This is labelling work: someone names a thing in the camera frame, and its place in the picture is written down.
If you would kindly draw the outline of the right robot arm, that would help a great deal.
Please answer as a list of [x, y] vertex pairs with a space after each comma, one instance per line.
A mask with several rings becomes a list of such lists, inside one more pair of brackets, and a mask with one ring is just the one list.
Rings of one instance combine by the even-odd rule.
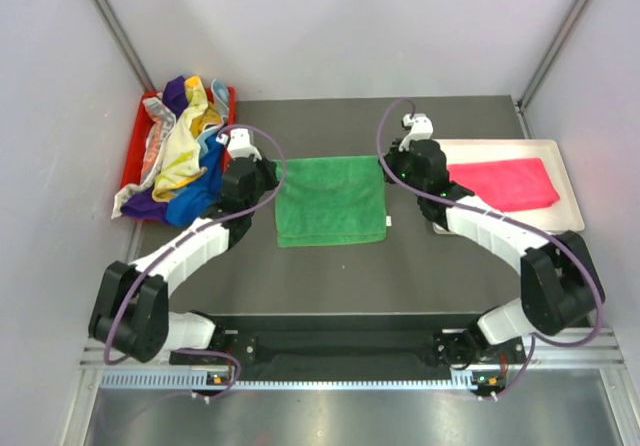
[[451, 180], [434, 140], [395, 140], [378, 156], [386, 181], [415, 194], [427, 221], [489, 251], [520, 278], [518, 298], [467, 327], [466, 346], [474, 359], [490, 361], [505, 342], [526, 335], [553, 344], [556, 334], [589, 314], [601, 329], [604, 290], [580, 234], [552, 235], [489, 207]]

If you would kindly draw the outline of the green towel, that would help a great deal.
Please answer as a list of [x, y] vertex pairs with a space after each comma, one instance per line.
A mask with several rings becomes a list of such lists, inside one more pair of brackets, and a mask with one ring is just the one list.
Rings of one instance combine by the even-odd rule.
[[276, 162], [284, 181], [275, 198], [281, 248], [380, 242], [387, 237], [383, 171], [375, 156]]

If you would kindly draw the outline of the pink towel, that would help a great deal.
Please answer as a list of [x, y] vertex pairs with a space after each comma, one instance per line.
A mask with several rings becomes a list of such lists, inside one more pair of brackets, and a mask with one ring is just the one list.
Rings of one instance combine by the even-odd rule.
[[503, 212], [545, 209], [560, 200], [539, 158], [452, 164], [450, 178]]

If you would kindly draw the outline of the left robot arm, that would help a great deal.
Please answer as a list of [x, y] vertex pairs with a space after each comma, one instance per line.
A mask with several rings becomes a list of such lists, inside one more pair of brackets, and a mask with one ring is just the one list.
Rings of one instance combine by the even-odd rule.
[[210, 260], [246, 235], [265, 194], [279, 186], [277, 166], [254, 157], [230, 161], [217, 199], [169, 243], [130, 264], [105, 270], [92, 311], [89, 337], [141, 363], [162, 352], [193, 350], [205, 362], [226, 353], [214, 320], [198, 312], [172, 313], [169, 299]]

